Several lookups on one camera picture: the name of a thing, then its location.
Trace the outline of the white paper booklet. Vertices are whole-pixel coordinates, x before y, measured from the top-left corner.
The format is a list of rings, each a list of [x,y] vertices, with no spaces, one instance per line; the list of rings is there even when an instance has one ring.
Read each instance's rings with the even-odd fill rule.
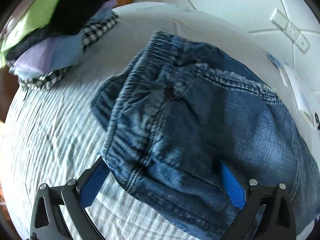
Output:
[[[315,129],[315,118],[313,117],[312,104],[309,101],[309,89],[293,68],[284,64],[284,69],[287,73],[287,77],[289,78],[298,110],[302,116],[304,116],[308,124]]]

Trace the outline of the striped white bed sheet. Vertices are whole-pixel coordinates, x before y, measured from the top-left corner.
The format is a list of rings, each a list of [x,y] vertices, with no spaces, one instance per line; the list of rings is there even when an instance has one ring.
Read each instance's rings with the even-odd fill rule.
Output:
[[[173,4],[141,2],[116,9],[119,22],[89,47],[49,90],[19,89],[1,131],[1,183],[11,220],[29,237],[36,192],[42,183],[65,184],[98,158],[105,131],[90,111],[98,87],[121,73],[161,30],[222,49],[276,90],[289,109],[313,157],[319,133],[298,111],[290,85],[246,32],[205,12]]]

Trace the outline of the blue denim jeans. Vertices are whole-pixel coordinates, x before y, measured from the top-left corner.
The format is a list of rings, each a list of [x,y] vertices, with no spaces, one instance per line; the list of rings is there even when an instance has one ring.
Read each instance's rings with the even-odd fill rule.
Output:
[[[276,92],[221,49],[162,31],[92,100],[119,185],[199,239],[220,239],[239,209],[220,161],[287,186],[301,233],[319,213],[319,169]]]

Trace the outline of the pile of colourful clothes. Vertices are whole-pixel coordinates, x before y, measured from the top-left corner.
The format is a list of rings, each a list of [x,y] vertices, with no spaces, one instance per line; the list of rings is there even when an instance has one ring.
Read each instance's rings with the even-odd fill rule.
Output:
[[[1,66],[23,88],[50,89],[119,20],[117,0],[20,0],[1,22]]]

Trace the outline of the white wall socket panel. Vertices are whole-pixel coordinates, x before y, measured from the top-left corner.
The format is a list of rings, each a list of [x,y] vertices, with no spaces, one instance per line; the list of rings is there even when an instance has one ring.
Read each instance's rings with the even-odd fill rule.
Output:
[[[282,31],[296,47],[305,54],[310,48],[310,42],[280,10],[274,9],[270,16],[270,22]]]

